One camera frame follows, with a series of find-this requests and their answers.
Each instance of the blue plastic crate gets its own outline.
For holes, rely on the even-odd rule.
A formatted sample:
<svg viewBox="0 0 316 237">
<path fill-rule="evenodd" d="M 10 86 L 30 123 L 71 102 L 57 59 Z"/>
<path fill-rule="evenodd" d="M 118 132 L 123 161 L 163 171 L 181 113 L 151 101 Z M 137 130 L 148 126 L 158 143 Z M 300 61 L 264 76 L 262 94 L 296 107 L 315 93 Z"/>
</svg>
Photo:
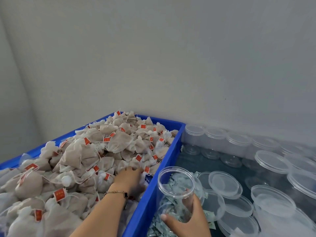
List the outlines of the blue plastic crate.
<svg viewBox="0 0 316 237">
<path fill-rule="evenodd" d="M 113 116 L 114 113 L 107 115 L 105 117 L 100 118 L 100 121 L 103 119 L 108 118 L 109 116 Z M 143 115 L 137 115 L 142 119 L 146 119 L 148 116 L 143 116 Z M 166 153 L 163 161 L 160 163 L 160 167 L 157 170 L 157 173 L 160 172 L 165 167 L 168 166 L 173 166 L 176 162 L 177 156 L 180 153 L 181 150 L 181 135 L 185 129 L 185 124 L 177 121 L 171 121 L 171 120 L 166 120 L 166 119 L 160 119 L 156 117 L 150 117 L 153 123 L 159 122 L 160 124 L 163 124 L 167 130 L 172 131 L 172 130 L 178 130 L 178 134 L 174 138 L 174 141 L 172 142 L 168 152 Z M 82 130 L 84 129 L 87 125 L 84 125 L 82 127 L 79 127 L 78 129 L 71 131 L 65 135 L 62 135 L 53 141 L 56 142 L 56 145 L 59 145 L 61 142 L 63 142 L 65 139 L 68 137 L 74 136 L 75 131 L 77 130 Z M 45 144 L 38 146 L 34 148 L 33 150 L 30 150 L 27 152 L 31 157 L 37 157 L 40 155 L 40 150 L 43 148 Z M 5 168 L 15 168 L 18 167 L 19 161 L 20 161 L 21 155 L 17 156 L 13 159 L 10 159 L 4 163 L 0 164 L 0 170 L 5 169 Z M 148 227 L 150 226 L 150 223 L 152 221 L 152 218 L 156 212 L 156 187 L 157 187 L 157 181 L 158 181 L 158 175 L 156 174 L 146 192 L 144 193 L 142 199 L 140 200 L 131 220 L 129 221 L 123 237 L 141 237 L 141 236 L 146 236 Z"/>
</svg>

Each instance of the gray wall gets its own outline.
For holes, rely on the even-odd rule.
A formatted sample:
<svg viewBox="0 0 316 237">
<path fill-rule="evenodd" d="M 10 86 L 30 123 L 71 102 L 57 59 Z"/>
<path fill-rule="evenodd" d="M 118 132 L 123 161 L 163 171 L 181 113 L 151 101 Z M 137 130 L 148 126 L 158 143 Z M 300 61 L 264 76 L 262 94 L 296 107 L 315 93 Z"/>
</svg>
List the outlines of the gray wall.
<svg viewBox="0 0 316 237">
<path fill-rule="evenodd" d="M 40 131 L 121 110 L 316 145 L 316 0 L 0 0 Z"/>
<path fill-rule="evenodd" d="M 0 163 L 41 144 L 26 91 L 0 19 Z"/>
</svg>

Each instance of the fingernail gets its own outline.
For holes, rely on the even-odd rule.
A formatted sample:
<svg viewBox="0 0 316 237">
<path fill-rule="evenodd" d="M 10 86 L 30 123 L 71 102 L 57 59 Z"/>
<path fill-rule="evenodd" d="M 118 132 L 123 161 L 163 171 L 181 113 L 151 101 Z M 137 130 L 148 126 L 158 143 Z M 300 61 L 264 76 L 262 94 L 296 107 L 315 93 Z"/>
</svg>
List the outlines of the fingernail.
<svg viewBox="0 0 316 237">
<path fill-rule="evenodd" d="M 160 215 L 160 219 L 161 219 L 162 221 L 165 221 L 165 220 L 167 219 L 167 216 L 166 216 L 165 214 L 161 214 L 161 215 Z"/>
</svg>

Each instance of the human arm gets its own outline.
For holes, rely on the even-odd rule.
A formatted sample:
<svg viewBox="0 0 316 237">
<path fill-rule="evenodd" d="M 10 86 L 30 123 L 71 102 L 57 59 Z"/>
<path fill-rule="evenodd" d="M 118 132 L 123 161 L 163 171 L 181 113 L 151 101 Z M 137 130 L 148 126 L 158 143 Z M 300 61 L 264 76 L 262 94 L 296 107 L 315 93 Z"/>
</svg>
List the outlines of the human arm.
<svg viewBox="0 0 316 237">
<path fill-rule="evenodd" d="M 138 187 L 142 172 L 141 168 L 135 171 L 132 167 L 123 169 L 115 177 L 108 192 L 124 191 L 130 195 Z M 125 202 L 123 193 L 105 195 L 70 237 L 116 237 Z"/>
<path fill-rule="evenodd" d="M 208 222 L 196 195 L 193 196 L 192 217 L 188 223 L 181 223 L 170 215 L 163 214 L 160 218 L 178 237 L 211 237 Z"/>
</svg>

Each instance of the human hand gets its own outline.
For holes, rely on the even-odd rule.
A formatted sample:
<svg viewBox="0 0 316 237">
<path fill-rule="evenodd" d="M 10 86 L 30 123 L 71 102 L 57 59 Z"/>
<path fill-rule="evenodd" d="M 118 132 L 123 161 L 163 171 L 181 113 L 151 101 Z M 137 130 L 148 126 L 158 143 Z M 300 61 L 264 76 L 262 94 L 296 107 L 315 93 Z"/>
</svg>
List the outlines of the human hand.
<svg viewBox="0 0 316 237">
<path fill-rule="evenodd" d="M 195 194 L 193 196 L 192 217 L 188 223 L 181 223 L 170 215 L 162 214 L 160 218 L 178 237 L 211 237 L 201 202 Z"/>
<path fill-rule="evenodd" d="M 125 191 L 130 195 L 134 190 L 139 188 L 139 182 L 141 174 L 143 172 L 142 168 L 133 170 L 131 166 L 122 169 L 118 175 L 114 178 L 114 182 L 111 185 L 111 190 Z"/>
</svg>

